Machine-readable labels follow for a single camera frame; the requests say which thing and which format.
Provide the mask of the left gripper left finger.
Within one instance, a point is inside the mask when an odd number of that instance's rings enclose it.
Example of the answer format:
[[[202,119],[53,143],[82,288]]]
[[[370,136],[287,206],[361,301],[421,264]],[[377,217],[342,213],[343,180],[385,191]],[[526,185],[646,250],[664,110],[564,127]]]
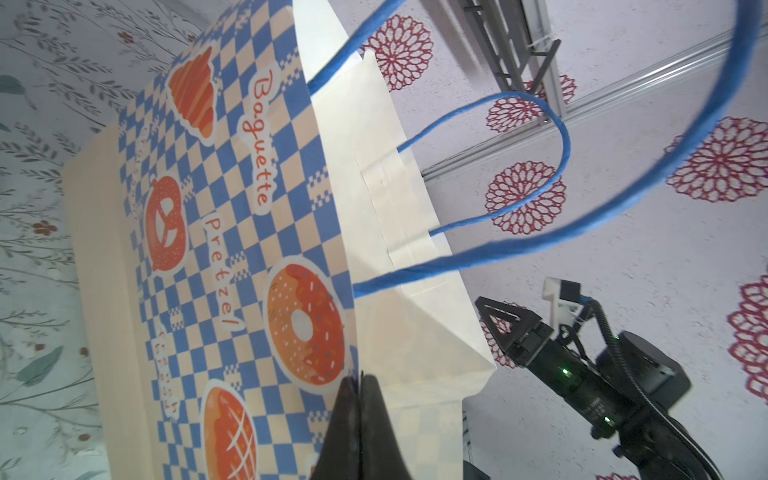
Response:
[[[358,382],[340,382],[312,480],[357,480],[361,465],[361,400]]]

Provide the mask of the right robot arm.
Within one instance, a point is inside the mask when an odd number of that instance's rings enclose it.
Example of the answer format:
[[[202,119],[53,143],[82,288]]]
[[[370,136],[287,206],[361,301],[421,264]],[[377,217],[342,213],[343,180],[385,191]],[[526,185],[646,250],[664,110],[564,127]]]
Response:
[[[499,349],[562,398],[591,426],[593,438],[618,436],[615,456],[643,479],[719,479],[715,462],[669,410],[690,389],[682,366],[642,337],[614,333],[594,299],[585,304],[605,349],[591,361],[583,348],[554,340],[552,328],[525,308],[480,297],[475,305]]]

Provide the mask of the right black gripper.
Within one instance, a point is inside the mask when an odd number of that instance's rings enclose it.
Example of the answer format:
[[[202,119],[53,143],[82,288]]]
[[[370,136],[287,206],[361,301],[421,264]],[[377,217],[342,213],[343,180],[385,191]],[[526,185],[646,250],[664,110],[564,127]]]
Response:
[[[609,438],[627,420],[633,401],[586,360],[550,338],[553,329],[527,309],[486,297],[475,301],[502,354],[528,370],[590,423],[594,438]]]

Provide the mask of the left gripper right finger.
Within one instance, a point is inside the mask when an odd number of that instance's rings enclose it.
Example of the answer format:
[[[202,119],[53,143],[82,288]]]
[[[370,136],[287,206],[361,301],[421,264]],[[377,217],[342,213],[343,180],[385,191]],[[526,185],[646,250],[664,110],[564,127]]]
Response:
[[[364,374],[360,385],[359,478],[411,480],[397,443],[384,396],[374,375]]]

